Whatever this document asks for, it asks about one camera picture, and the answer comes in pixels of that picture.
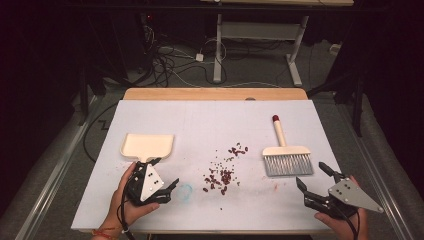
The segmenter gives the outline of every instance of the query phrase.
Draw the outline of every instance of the hand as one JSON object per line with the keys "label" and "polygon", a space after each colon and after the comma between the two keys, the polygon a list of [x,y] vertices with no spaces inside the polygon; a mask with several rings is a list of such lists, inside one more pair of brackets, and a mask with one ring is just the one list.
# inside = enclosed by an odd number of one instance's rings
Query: hand
{"label": "hand", "polygon": [[[359,186],[358,182],[353,176],[350,176],[352,182]],[[359,208],[358,214],[360,217],[360,229],[358,234],[358,240],[367,240],[368,239],[368,222],[367,222],[367,213],[365,209]],[[349,224],[345,220],[338,220],[331,218],[325,213],[316,213],[315,218],[320,220],[322,223],[327,225],[329,228],[333,229],[336,233],[336,236],[339,240],[352,240],[353,232],[349,227]],[[358,229],[358,215],[353,215],[350,217],[350,221],[352,222],[355,229]]]}
{"label": "hand", "polygon": [[[119,182],[119,185],[118,185],[118,189],[112,195],[109,212],[104,222],[99,227],[99,229],[113,228],[112,230],[102,230],[103,233],[111,237],[118,238],[121,233],[122,227],[121,227],[121,223],[118,220],[118,216],[116,215],[116,212],[119,206],[121,205],[122,192],[124,191],[125,184],[130,178],[132,172],[134,171],[134,168],[135,168],[135,162],[133,162],[131,166],[129,166],[128,169],[125,171],[124,175],[122,175],[121,181]],[[159,203],[150,203],[144,206],[136,207],[131,202],[126,202],[124,207],[125,221],[127,222],[128,226],[130,226],[140,217],[147,215],[158,208],[159,208]]]}

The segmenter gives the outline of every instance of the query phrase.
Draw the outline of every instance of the gray floor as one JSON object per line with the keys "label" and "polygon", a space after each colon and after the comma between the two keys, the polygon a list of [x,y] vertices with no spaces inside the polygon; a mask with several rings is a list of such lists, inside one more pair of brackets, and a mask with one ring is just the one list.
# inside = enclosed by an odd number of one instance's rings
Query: gray floor
{"label": "gray floor", "polygon": [[[247,57],[246,49],[240,46],[238,51],[228,48],[226,60],[223,62],[227,80],[221,86],[227,87],[294,87],[287,70],[284,54],[290,53],[291,45],[282,43],[275,49],[253,51]],[[303,88],[309,90],[322,84],[335,59],[328,53],[330,44],[322,42],[313,47],[302,46],[296,60]],[[174,54],[195,56],[197,51],[185,46],[176,47]],[[189,62],[174,58],[179,64]],[[208,79],[212,79],[213,66],[198,64],[206,68]],[[131,78],[137,73],[131,72]],[[124,94],[124,89],[107,82],[107,94],[104,97],[93,97],[91,114],[88,120],[94,120],[103,110],[117,102]],[[206,82],[201,68],[192,68],[173,75],[169,79],[169,87],[214,87]],[[363,137],[358,138],[350,126],[350,105],[336,105],[331,92],[320,93],[312,99],[320,116],[322,125],[330,145],[342,171],[356,176],[361,187],[378,202],[381,202],[386,213],[381,215],[369,213],[370,239],[419,239],[424,231],[420,223],[424,222],[424,205],[409,178],[402,170],[394,154],[388,146],[384,134],[376,123],[371,107],[364,98],[364,111],[361,121]],[[105,120],[106,125],[113,118],[114,108],[106,111],[98,120]],[[86,145],[88,153],[96,158],[107,130],[102,130],[102,123],[94,122],[79,126],[81,113],[76,111],[63,131],[45,151],[24,185],[15,197],[8,211],[0,220],[0,239],[14,239],[26,233],[22,239],[89,239],[87,233],[70,229],[79,201],[85,190],[94,163],[84,152],[81,133],[88,130]],[[57,173],[58,165],[66,162],[56,178],[57,191],[48,196],[51,202],[44,207],[34,205],[41,196],[46,183],[51,183],[51,176]],[[28,216],[32,222],[25,224]],[[313,236],[314,239],[335,239],[333,235]]]}

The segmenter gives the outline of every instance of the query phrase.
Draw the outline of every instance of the white table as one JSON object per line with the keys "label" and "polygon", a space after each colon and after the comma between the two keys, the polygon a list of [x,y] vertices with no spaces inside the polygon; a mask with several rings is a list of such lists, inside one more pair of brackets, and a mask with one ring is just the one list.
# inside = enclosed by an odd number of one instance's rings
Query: white table
{"label": "white table", "polygon": [[[122,100],[93,169],[72,229],[90,231],[103,221],[110,198],[130,160],[120,154],[127,133],[174,134],[169,158],[155,165],[169,185],[180,179],[172,200],[131,226],[144,233],[316,234],[330,230],[303,205],[293,177],[268,178],[262,150],[277,146],[272,116],[279,115],[289,145],[307,146],[315,173],[301,177],[326,196],[334,185],[318,168],[339,167],[310,100],[188,101]],[[248,147],[234,157],[231,147]],[[225,195],[211,190],[209,168],[234,169]]]}

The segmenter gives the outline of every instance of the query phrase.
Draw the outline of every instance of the white dustpan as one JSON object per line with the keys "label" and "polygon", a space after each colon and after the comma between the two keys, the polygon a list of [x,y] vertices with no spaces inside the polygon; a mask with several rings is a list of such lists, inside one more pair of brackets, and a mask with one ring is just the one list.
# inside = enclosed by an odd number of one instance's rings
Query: white dustpan
{"label": "white dustpan", "polygon": [[121,154],[127,158],[147,163],[155,158],[167,158],[172,151],[174,135],[143,135],[127,133]]}

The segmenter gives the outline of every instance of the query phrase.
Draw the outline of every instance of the wooden table edge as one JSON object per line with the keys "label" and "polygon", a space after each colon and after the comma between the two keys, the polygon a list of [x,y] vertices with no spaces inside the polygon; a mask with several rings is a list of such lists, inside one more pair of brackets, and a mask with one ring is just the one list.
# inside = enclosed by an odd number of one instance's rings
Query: wooden table edge
{"label": "wooden table edge", "polygon": [[129,88],[123,100],[308,100],[301,88]]}

